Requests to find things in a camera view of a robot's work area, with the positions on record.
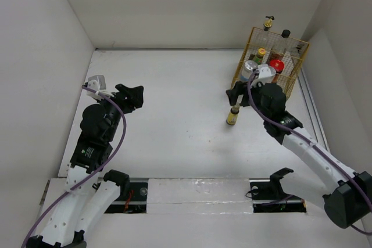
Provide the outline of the red lid dark sauce jar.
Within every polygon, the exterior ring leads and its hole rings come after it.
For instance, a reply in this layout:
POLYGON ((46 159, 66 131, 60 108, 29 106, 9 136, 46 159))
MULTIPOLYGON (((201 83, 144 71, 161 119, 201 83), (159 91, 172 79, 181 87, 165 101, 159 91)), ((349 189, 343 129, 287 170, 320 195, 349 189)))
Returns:
POLYGON ((284 70, 285 64, 281 59, 272 59, 269 63, 269 66, 271 66, 276 71, 276 75, 272 80, 272 83, 276 83, 282 71, 284 70))

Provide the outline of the red label vinegar bottle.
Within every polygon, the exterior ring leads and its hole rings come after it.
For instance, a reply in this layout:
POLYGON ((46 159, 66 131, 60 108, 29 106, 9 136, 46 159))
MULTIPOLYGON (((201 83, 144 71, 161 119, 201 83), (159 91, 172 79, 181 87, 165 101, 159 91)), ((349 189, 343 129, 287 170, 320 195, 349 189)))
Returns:
POLYGON ((282 59, 288 49, 288 38, 291 35, 291 32, 287 29, 283 30, 281 33, 280 39, 278 39, 272 46, 270 52, 270 59, 282 59))

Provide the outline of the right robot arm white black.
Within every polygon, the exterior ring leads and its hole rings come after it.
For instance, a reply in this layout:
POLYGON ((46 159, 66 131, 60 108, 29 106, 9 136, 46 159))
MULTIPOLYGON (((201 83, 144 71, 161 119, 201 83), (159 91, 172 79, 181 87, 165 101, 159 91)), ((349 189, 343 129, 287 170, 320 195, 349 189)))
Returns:
POLYGON ((289 186, 283 177, 293 172, 283 168, 270 176, 270 194, 281 198, 288 192, 322 207, 338 227, 355 227, 355 223, 371 213, 371 175, 356 172, 344 165, 312 139, 303 124, 285 108, 282 88, 275 83, 237 82, 226 91, 231 106, 252 107, 263 119, 267 133, 280 145, 297 155, 322 181, 322 191, 301 183, 289 186))

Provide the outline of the small yellow label bottle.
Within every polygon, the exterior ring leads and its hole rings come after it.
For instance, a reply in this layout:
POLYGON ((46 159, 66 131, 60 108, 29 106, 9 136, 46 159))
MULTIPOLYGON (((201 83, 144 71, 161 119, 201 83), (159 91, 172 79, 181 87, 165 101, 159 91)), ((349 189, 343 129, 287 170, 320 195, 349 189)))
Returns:
POLYGON ((240 104, 237 103, 236 105, 232 106, 230 109, 230 112, 226 118, 226 123, 228 125, 235 125, 238 119, 239 115, 239 110, 240 110, 240 104))

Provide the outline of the green label sauce bottle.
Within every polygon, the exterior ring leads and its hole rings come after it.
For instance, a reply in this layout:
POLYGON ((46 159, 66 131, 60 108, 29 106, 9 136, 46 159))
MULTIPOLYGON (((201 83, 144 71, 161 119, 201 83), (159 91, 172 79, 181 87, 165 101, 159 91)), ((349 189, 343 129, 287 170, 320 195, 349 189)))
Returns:
POLYGON ((264 48, 259 48, 256 52, 256 55, 253 57, 252 61, 254 61, 257 65, 261 65, 265 54, 266 50, 264 48))

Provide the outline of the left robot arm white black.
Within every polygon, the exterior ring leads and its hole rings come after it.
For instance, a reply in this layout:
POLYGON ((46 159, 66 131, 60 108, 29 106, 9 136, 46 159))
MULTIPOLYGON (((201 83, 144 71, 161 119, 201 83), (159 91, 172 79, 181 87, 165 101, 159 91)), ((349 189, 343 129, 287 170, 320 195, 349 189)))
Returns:
POLYGON ((97 77, 83 84, 96 103, 83 111, 64 191, 36 220, 22 247, 86 247, 88 232, 108 207, 130 195, 127 174, 110 170, 101 181, 99 175, 120 149, 110 144, 119 124, 142 107, 144 87, 117 84, 115 88, 108 92, 97 77))

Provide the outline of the blue label shaker jar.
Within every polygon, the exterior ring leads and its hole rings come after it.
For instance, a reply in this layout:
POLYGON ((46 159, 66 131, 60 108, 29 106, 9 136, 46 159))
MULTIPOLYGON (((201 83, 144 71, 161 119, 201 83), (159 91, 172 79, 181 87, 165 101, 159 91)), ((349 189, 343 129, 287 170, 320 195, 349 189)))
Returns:
POLYGON ((258 64, 253 60, 247 60, 239 74, 239 81, 246 82, 249 80, 250 76, 256 74, 258 70, 258 64))

